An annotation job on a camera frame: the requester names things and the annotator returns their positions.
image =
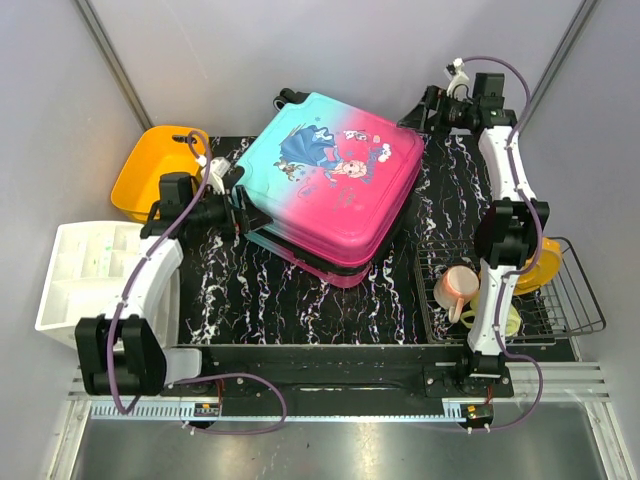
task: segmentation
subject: cup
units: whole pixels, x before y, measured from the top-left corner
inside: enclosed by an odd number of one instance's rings
[[[473,327],[473,322],[467,322],[466,319],[476,316],[476,310],[478,309],[478,299],[478,295],[473,297],[471,299],[471,303],[469,304],[471,310],[467,310],[462,315],[460,315],[460,323],[462,323],[467,328]],[[510,305],[509,315],[507,317],[507,328],[504,332],[505,336],[513,337],[514,335],[517,335],[518,331],[520,331],[520,325],[522,325],[522,318],[520,318],[520,314],[518,313],[518,310],[516,310],[516,307]]]
[[[480,288],[480,280],[469,267],[457,265],[449,268],[438,279],[433,296],[442,308],[449,311],[449,321],[460,320],[462,307],[470,301]]]

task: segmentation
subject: metal frame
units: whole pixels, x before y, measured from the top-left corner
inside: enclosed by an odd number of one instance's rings
[[[133,115],[136,117],[143,130],[149,130],[153,127],[151,117],[149,117],[149,114],[144,108],[136,89],[131,83],[131,80],[129,80],[129,76],[124,69],[122,62],[118,58],[118,54],[113,48],[104,25],[102,25],[93,5],[91,5],[89,0],[72,0],[72,2],[77,7],[80,17],[95,40],[100,53],[109,67],[109,70],[113,73],[113,78],[120,87],[122,96],[129,104]]]
[[[577,402],[584,406],[594,439],[608,478],[636,479],[636,473],[629,458],[624,439],[620,433],[617,418],[611,406],[611,399],[598,363],[567,362],[541,363],[545,376],[543,402]],[[535,369],[525,363],[508,364],[515,395],[513,398],[494,399],[496,404],[529,403],[537,389]],[[100,398],[91,399],[82,391],[82,384],[74,382],[74,388],[66,402],[62,427],[56,431],[57,445],[47,470],[48,479],[68,480],[72,478],[74,466],[80,451],[80,444],[87,428],[89,418],[115,418],[111,403]],[[194,401],[209,400],[217,403],[216,397],[143,397],[133,415],[121,417],[121,420],[150,421],[186,421],[190,418],[189,408]],[[457,422],[460,405],[477,403],[470,398],[451,398],[443,400],[445,414],[438,416],[349,416],[349,417],[290,417],[288,422]],[[236,422],[277,421],[277,417],[223,417]]]
[[[565,30],[562,38],[560,39],[560,43],[556,47],[556,50],[553,52],[549,63],[544,69],[542,77],[538,81],[538,84],[533,89],[533,94],[531,95],[531,103],[529,105],[529,110],[527,112],[526,117],[520,119],[520,123],[522,127],[520,128],[520,132],[522,132],[526,127],[531,117],[537,110],[540,102],[546,95],[549,87],[555,80],[558,72],[564,65],[565,60],[571,53],[574,45],[578,41],[580,34],[583,32],[587,23],[591,19],[593,12],[596,7],[600,3],[600,0],[582,0],[580,6],[576,10],[576,13],[573,15],[573,18],[569,22],[567,29]]]

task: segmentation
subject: cartoon character print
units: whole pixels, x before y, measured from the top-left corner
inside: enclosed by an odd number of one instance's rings
[[[362,141],[368,138],[366,132],[358,130],[346,130],[343,133],[346,139],[356,138]],[[286,173],[289,181],[296,182],[300,181],[300,178],[296,178],[296,172],[305,175],[307,167],[321,168],[324,170],[324,176],[329,179],[330,186],[334,187],[337,183],[334,175],[360,178],[369,183],[373,178],[372,161],[385,162],[390,156],[391,147],[385,143],[370,151],[367,163],[361,160],[345,160],[340,155],[335,137],[328,128],[301,125],[294,128],[280,144],[280,161],[274,163],[274,166]]]

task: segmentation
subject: pink mug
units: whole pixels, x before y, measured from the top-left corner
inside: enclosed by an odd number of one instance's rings
[[[449,321],[460,320],[462,307],[469,302],[480,288],[480,280],[469,267],[457,265],[449,268],[438,279],[433,296],[442,308],[448,310]]]

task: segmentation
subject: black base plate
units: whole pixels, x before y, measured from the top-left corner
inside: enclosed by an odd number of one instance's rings
[[[508,368],[504,369],[502,378],[466,377],[460,381],[454,365],[425,366],[423,376],[428,398],[488,398],[489,387],[493,398],[511,398],[514,395]]]

